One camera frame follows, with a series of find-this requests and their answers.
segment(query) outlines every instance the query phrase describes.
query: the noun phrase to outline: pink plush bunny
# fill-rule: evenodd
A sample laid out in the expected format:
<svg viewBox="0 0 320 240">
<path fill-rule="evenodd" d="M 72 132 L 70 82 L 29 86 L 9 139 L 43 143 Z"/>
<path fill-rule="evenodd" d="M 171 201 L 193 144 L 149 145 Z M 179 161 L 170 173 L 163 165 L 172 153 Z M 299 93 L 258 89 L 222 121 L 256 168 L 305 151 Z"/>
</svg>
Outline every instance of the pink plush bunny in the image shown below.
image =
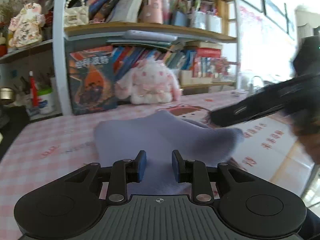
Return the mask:
<svg viewBox="0 0 320 240">
<path fill-rule="evenodd" d="M 162 60 L 153 57 L 139 62 L 116 83 L 116 96 L 126 99 L 131 96 L 131 103 L 159 104 L 169 103 L 180 98 L 179 83 L 174 74 Z"/>
</svg>

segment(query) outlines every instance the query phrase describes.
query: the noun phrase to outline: storage box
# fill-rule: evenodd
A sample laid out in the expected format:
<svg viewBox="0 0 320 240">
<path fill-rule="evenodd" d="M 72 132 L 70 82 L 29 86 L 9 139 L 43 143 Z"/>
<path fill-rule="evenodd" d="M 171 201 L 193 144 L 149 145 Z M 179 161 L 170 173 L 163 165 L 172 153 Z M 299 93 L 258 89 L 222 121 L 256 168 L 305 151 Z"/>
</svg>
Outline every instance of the storage box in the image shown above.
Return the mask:
<svg viewBox="0 0 320 240">
<path fill-rule="evenodd" d="M 211 77 L 192 77 L 192 70 L 180 71 L 180 85 L 197 85 L 212 83 Z"/>
</svg>

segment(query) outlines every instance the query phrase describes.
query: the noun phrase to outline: doll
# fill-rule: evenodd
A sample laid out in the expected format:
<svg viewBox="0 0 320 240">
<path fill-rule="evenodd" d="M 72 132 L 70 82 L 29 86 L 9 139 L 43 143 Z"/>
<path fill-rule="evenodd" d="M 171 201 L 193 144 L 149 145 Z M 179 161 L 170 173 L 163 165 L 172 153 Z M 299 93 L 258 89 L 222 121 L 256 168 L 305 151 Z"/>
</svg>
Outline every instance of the doll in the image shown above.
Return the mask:
<svg viewBox="0 0 320 240">
<path fill-rule="evenodd" d="M 24 49 L 42 41 L 40 27 L 45 23 L 44 15 L 41 14 L 41 5 L 37 3 L 25 4 L 20 13 L 11 19 L 9 30 L 14 32 L 9 40 L 11 47 Z"/>
<path fill-rule="evenodd" d="M 116 96 L 131 103 L 159 104 L 178 100 L 181 95 L 179 84 L 162 60 L 153 57 L 142 60 L 116 83 Z"/>
</svg>

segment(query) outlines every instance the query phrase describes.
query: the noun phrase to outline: white quilted handbag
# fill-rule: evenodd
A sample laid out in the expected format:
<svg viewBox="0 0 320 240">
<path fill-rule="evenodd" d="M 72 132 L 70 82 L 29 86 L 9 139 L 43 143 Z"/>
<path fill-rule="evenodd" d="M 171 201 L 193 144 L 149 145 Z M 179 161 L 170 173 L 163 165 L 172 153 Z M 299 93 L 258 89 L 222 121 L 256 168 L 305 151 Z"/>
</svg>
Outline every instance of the white quilted handbag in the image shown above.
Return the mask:
<svg viewBox="0 0 320 240">
<path fill-rule="evenodd" d="M 68 8 L 72 0 L 67 0 L 64 10 L 64 26 L 78 26 L 89 24 L 89 7 L 85 6 L 84 0 L 81 1 L 81 7 Z"/>
</svg>

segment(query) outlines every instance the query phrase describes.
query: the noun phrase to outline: white container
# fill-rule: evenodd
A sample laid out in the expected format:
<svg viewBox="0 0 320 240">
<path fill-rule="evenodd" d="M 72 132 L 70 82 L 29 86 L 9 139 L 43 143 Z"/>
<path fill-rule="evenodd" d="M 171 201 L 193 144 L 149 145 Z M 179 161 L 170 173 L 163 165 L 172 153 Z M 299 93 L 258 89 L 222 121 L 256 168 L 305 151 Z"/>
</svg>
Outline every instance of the white container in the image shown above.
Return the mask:
<svg viewBox="0 0 320 240">
<path fill-rule="evenodd" d="M 40 114 L 49 114 L 55 110 L 54 95 L 51 88 L 38 91 Z"/>
<path fill-rule="evenodd" d="M 215 15 L 206 15 L 206 28 L 207 31 L 222 33 L 221 18 Z"/>
</svg>

